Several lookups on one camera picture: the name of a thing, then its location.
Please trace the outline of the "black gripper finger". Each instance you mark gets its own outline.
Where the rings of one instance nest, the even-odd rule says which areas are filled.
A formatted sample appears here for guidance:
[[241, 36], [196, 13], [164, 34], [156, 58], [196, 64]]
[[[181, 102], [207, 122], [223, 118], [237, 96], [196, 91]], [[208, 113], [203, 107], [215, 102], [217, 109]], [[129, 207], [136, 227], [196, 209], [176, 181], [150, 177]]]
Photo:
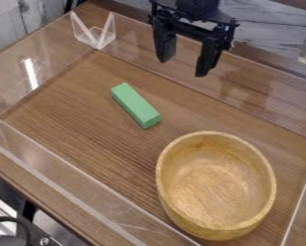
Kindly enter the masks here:
[[158, 18], [152, 19], [152, 39], [154, 54], [160, 62], [168, 62], [176, 52], [176, 33], [172, 24]]
[[215, 38], [207, 37], [201, 42], [200, 55], [196, 61], [195, 76], [204, 77], [215, 68], [220, 58], [221, 48]]

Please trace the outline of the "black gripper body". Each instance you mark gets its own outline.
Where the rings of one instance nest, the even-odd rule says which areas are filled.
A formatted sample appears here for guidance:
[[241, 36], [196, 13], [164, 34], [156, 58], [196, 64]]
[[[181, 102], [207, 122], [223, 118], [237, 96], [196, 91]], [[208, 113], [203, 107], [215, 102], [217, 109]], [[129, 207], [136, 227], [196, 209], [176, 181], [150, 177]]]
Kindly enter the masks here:
[[149, 3], [150, 25], [153, 18], [162, 19], [172, 24], [176, 34], [199, 41], [215, 38], [221, 50], [231, 48], [239, 22], [220, 10], [220, 0], [149, 0]]

